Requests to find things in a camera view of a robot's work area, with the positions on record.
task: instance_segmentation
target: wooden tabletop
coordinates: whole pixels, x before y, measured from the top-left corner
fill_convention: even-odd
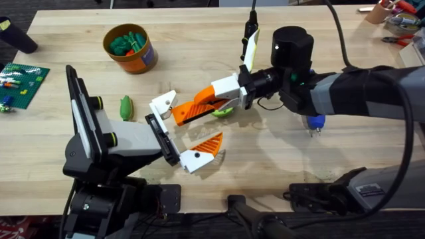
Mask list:
[[[350,61],[359,67],[398,66],[400,47],[383,43],[390,33],[365,22],[361,6],[336,6]],[[129,95],[137,119],[145,123],[148,103],[170,90],[186,102],[211,81],[238,70],[240,39],[249,8],[39,11],[28,31],[39,44],[33,54],[19,52],[15,63],[51,71],[27,110],[0,116],[0,215],[61,214],[72,179],[62,174],[64,149],[73,134],[65,65],[85,80],[89,94],[102,96],[111,119],[120,120],[120,98]],[[314,37],[313,69],[344,67],[338,34],[326,7],[258,8],[261,32],[254,69],[270,67],[272,33],[297,25]],[[122,23],[143,26],[158,51],[157,66],[145,74],[125,73],[103,50],[103,36]],[[281,103],[278,97],[268,107]],[[329,116],[320,137],[310,137],[301,116],[254,104],[226,119],[205,116],[167,127],[182,151],[224,132],[225,153],[191,175],[159,159],[133,174],[149,183],[182,186],[181,212],[226,210],[229,194],[244,194],[260,210],[289,211],[282,193],[290,183],[330,182],[357,167],[400,163],[403,121]],[[415,135],[413,160],[424,150]]]

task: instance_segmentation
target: black cable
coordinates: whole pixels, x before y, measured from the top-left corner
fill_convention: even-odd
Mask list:
[[[407,173],[409,164],[410,164],[410,158],[412,157],[412,151],[413,151],[413,141],[414,141],[414,125],[413,125],[413,114],[412,114],[412,106],[410,105],[410,100],[408,97],[408,94],[406,93],[406,90],[394,79],[390,78],[389,76],[380,76],[379,78],[382,81],[385,81],[387,84],[393,85],[398,93],[400,94],[400,99],[402,100],[403,105],[403,112],[404,112],[404,119],[406,122],[405,129],[406,129],[406,137],[404,139],[404,152],[402,156],[402,161],[400,164],[400,167],[398,168],[397,175],[392,182],[392,185],[390,186],[388,192],[385,194],[385,196],[381,199],[381,201],[378,202],[370,211],[367,211],[366,213],[363,213],[358,216],[352,216],[352,217],[346,217],[346,218],[330,218],[330,219],[323,219],[323,220],[315,220],[311,222],[306,222],[297,226],[291,227],[291,229],[297,229],[304,226],[309,226],[312,224],[317,223],[324,223],[324,222],[349,222],[353,220],[360,220],[364,219],[368,216],[371,216],[378,212],[380,209],[382,209],[389,200],[394,196],[398,188],[403,182],[404,176]]]
[[[235,220],[233,220],[229,215],[225,215],[225,217],[227,218],[227,219],[229,219],[230,221],[232,221],[233,223],[235,223],[235,224],[237,224],[237,225],[239,225],[239,226],[244,226],[244,225],[242,225],[241,223],[239,223],[239,222],[237,222],[237,221],[235,221]]]
[[[264,97],[260,97],[260,98],[258,98],[258,100],[257,100],[257,104],[261,107],[261,108],[263,108],[263,109],[265,109],[265,110],[270,110],[270,111],[273,111],[273,110],[278,110],[278,109],[280,109],[280,108],[282,108],[284,105],[282,104],[281,106],[279,106],[279,107],[277,107],[277,108],[272,108],[272,109],[269,109],[269,108],[266,108],[265,106],[263,106],[262,104],[260,104],[260,100],[262,100]]]
[[[64,239],[63,233],[64,233],[64,226],[65,226],[65,218],[66,218],[66,215],[68,214],[68,209],[71,204],[71,199],[72,199],[72,196],[74,195],[76,186],[77,186],[77,182],[74,179],[74,182],[72,182],[71,191],[69,192],[68,199],[66,200],[66,203],[65,203],[64,212],[62,213],[62,218],[60,219],[59,239]]]
[[[149,220],[153,215],[155,215],[155,214],[148,214],[147,216],[145,216],[143,219],[139,219],[137,222],[136,222],[136,225],[134,226],[134,228],[138,228],[142,223],[145,223],[145,224],[147,224],[147,220]]]
[[[255,11],[255,6],[257,5],[257,0],[252,0],[251,11]]]
[[[341,43],[341,52],[343,53],[343,60],[345,63],[345,66],[353,66],[347,57],[347,49],[345,48],[345,40],[344,40],[344,34],[343,34],[343,29],[341,28],[341,23],[339,22],[338,19],[338,15],[337,12],[335,11],[335,9],[333,8],[331,2],[329,2],[329,0],[323,0],[323,3],[325,5],[327,5],[327,7],[329,8],[329,10],[332,13],[333,19],[335,20],[335,24],[337,25],[337,30],[338,30],[338,35],[339,35],[339,42]]]
[[[211,220],[211,219],[214,219],[214,218],[218,218],[220,216],[224,216],[224,214],[223,213],[220,213],[220,214],[216,214],[216,215],[212,215],[212,216],[206,216],[204,218],[195,220],[195,221],[193,221],[192,223],[189,223],[189,224],[181,224],[180,223],[180,224],[169,225],[169,226],[152,224],[151,226],[158,227],[158,228],[172,228],[172,227],[178,227],[178,226],[193,226],[193,225],[198,224],[200,222],[203,222],[203,221],[206,221],[206,220]]]
[[[240,215],[240,213],[237,210],[233,210],[233,212],[235,213],[235,215],[238,217],[239,221],[242,223],[243,227],[245,228],[245,232],[248,235],[248,239],[253,239],[251,229],[248,226],[248,223],[246,223],[245,219],[242,217],[242,215]]]
[[[146,232],[149,230],[149,228],[151,227],[151,225],[153,224],[153,222],[155,222],[155,220],[157,220],[157,218],[158,218],[157,216],[154,217],[152,219],[152,221],[149,223],[149,225],[146,226],[145,232],[141,235],[141,239],[143,239],[145,237]]]

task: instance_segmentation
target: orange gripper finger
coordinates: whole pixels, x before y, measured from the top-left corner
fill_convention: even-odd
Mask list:
[[[177,106],[171,110],[173,113],[175,123],[178,126],[182,126],[193,120],[199,119],[209,113],[215,111],[214,106],[207,104],[196,105],[193,102],[186,102],[180,106]]]
[[[206,104],[208,102],[217,101],[215,98],[215,91],[213,86],[208,86],[204,90],[201,90],[194,98],[195,104]]]
[[[193,148],[191,148],[191,150],[205,152],[205,153],[212,153],[214,157],[216,157],[218,151],[220,150],[222,140],[223,140],[223,132],[204,141],[203,143],[200,143],[194,146]]]

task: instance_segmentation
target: green toy pepper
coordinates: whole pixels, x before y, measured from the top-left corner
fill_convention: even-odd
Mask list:
[[[216,110],[211,114],[215,117],[221,118],[221,117],[225,117],[225,116],[230,115],[232,112],[233,112],[233,108],[229,108],[229,109],[222,110],[222,111]]]
[[[133,118],[133,101],[129,96],[121,99],[120,116],[124,121],[130,121]]]

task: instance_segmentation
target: green toy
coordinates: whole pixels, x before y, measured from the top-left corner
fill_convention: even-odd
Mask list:
[[[120,115],[124,121],[130,121],[133,118],[133,101],[129,96],[121,99]]]
[[[137,43],[134,38],[133,32],[129,32],[128,36],[124,35],[124,39],[131,44],[131,48],[134,50],[134,52],[138,52],[141,49],[139,43]]]
[[[117,37],[109,45],[111,52],[117,56],[125,56],[127,51],[131,50],[130,42],[126,41],[124,37]]]
[[[146,44],[146,39],[140,33],[135,34],[135,40],[139,43],[141,48],[143,48]]]
[[[215,117],[221,118],[221,117],[230,115],[232,112],[233,112],[233,108],[229,108],[229,109],[222,110],[222,111],[216,110],[211,114]]]

